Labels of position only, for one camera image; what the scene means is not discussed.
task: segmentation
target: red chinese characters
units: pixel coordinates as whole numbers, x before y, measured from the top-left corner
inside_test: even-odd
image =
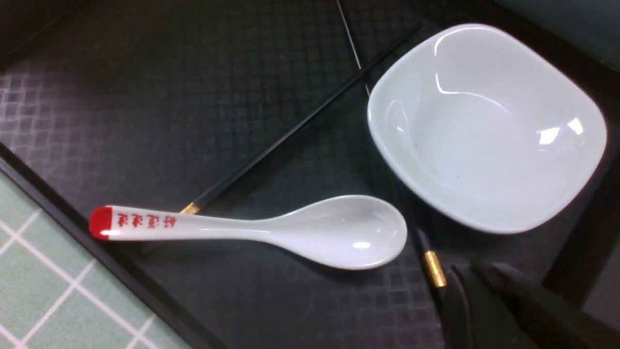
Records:
[[[118,226],[122,227],[124,225],[127,225],[128,219],[129,219],[129,217],[127,217],[126,214],[119,213],[118,214],[118,221],[117,221]]]
[[[117,224],[118,227],[124,227],[126,225],[131,225],[134,228],[144,227],[147,229],[155,229],[160,227],[160,222],[163,223],[164,228],[174,228],[174,225],[177,223],[177,219],[172,217],[171,215],[166,215],[163,217],[156,214],[129,214],[129,213],[116,213],[117,215]]]
[[[131,225],[133,225],[134,228],[137,228],[139,225],[142,225],[142,215],[132,214],[131,216],[133,217],[133,220],[131,221]]]
[[[164,219],[164,228],[174,228],[174,224],[176,222],[177,222],[176,218],[167,215],[166,219]]]
[[[147,228],[155,229],[155,227],[159,226],[159,216],[158,215],[148,214],[146,216],[149,219],[149,224],[148,224]]]

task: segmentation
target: green tile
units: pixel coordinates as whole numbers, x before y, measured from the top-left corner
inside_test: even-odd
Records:
[[[131,334],[74,291],[28,341],[30,349],[123,349]]]
[[[139,329],[152,312],[103,266],[97,264],[82,280],[82,286]]]
[[[74,277],[92,260],[92,256],[46,214],[32,222],[22,237]]]
[[[0,229],[0,248],[2,248],[7,241],[9,241],[9,234]]]
[[[38,206],[3,173],[0,173],[0,198],[0,220],[13,230],[19,229],[38,209]]]
[[[18,243],[0,255],[0,324],[22,338],[69,287]]]
[[[159,349],[190,349],[190,346],[159,318],[155,319],[144,336]]]
[[[13,349],[15,346],[4,336],[0,335],[0,349]]]
[[[149,347],[147,347],[146,344],[142,342],[138,342],[136,343],[136,345],[133,346],[133,349],[149,349]]]

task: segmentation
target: bowl rim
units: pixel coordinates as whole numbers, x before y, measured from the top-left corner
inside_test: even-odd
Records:
[[[472,218],[469,215],[463,214],[461,211],[453,210],[452,208],[446,207],[443,203],[439,202],[436,199],[436,194],[434,194],[434,191],[429,191],[427,188],[425,188],[424,185],[420,185],[417,181],[410,179],[410,176],[407,175],[406,174],[407,172],[402,169],[402,166],[400,165],[400,163],[391,155],[391,152],[388,150],[388,147],[386,146],[386,143],[383,141],[382,136],[380,136],[379,130],[377,129],[376,122],[373,121],[373,116],[371,115],[371,111],[374,105],[377,103],[376,100],[378,97],[377,97],[376,91],[382,90],[383,86],[388,83],[387,81],[390,78],[390,76],[393,75],[394,72],[397,71],[401,65],[405,64],[407,60],[409,60],[417,52],[426,49],[426,47],[432,44],[432,42],[438,40],[441,36],[446,35],[448,32],[454,32],[455,30],[460,31],[460,30],[466,30],[466,29],[486,29],[486,30],[493,31],[496,34],[500,34],[506,39],[511,40],[513,43],[516,43],[517,45],[519,45],[523,50],[526,50],[530,55],[532,55],[533,59],[543,64],[546,68],[549,68],[554,73],[557,73],[560,76],[563,76],[567,83],[572,84],[575,88],[577,88],[577,90],[580,91],[587,98],[587,100],[593,104],[593,106],[595,107],[595,110],[598,113],[596,113],[597,115],[592,115],[592,118],[599,119],[602,125],[603,132],[602,132],[602,135],[600,135],[600,137],[603,138],[602,148],[600,151],[597,152],[597,154],[595,154],[596,159],[593,159],[593,160],[596,160],[596,161],[589,161],[587,164],[588,165],[587,170],[589,172],[589,175],[584,176],[584,178],[580,179],[579,182],[577,181],[574,182],[574,185],[572,186],[574,188],[573,189],[574,193],[571,193],[570,199],[558,201],[557,204],[554,205],[552,209],[546,211],[544,215],[539,216],[537,219],[527,220],[520,225],[487,224],[484,221],[481,221],[480,219]],[[607,148],[608,130],[607,130],[605,118],[603,117],[603,114],[601,113],[600,108],[598,107],[596,102],[592,100],[592,98],[585,91],[583,91],[577,84],[575,84],[574,81],[572,81],[568,76],[564,75],[551,63],[549,63],[547,60],[541,57],[538,53],[536,53],[534,50],[529,48],[527,45],[525,45],[518,39],[514,38],[510,34],[498,28],[485,25],[485,24],[478,24],[478,23],[458,24],[458,25],[449,27],[445,30],[442,30],[441,32],[438,32],[435,35],[432,35],[431,37],[425,39],[423,42],[420,42],[414,48],[409,50],[405,55],[400,57],[392,66],[390,66],[386,70],[386,72],[381,76],[379,81],[377,81],[373,90],[371,91],[371,94],[368,100],[368,107],[367,107],[367,121],[368,121],[368,127],[370,130],[371,137],[373,139],[373,142],[376,148],[379,150],[379,153],[384,158],[388,166],[392,169],[392,171],[396,174],[396,176],[415,195],[417,195],[419,198],[424,200],[428,205],[432,206],[434,209],[440,211],[444,215],[452,218],[453,220],[461,224],[464,224],[476,230],[480,230],[482,232],[499,234],[499,235],[522,233],[522,232],[526,232],[531,229],[534,229],[538,227],[539,225],[547,222],[549,219],[553,218],[560,211],[566,208],[566,206],[568,206],[568,204],[570,204],[570,202],[572,202],[578,196],[578,194],[583,190],[587,182],[589,182],[595,170],[599,166],[600,161],[603,157],[603,154]]]

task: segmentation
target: spoon bowl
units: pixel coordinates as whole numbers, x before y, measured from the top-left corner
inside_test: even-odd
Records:
[[[402,214],[364,195],[332,197],[260,220],[102,206],[91,215],[90,231],[100,240],[254,240],[346,270],[384,265],[400,254],[407,240]]]

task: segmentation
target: tiled surface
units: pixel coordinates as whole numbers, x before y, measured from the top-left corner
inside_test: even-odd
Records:
[[[0,173],[0,349],[27,348],[188,346]]]

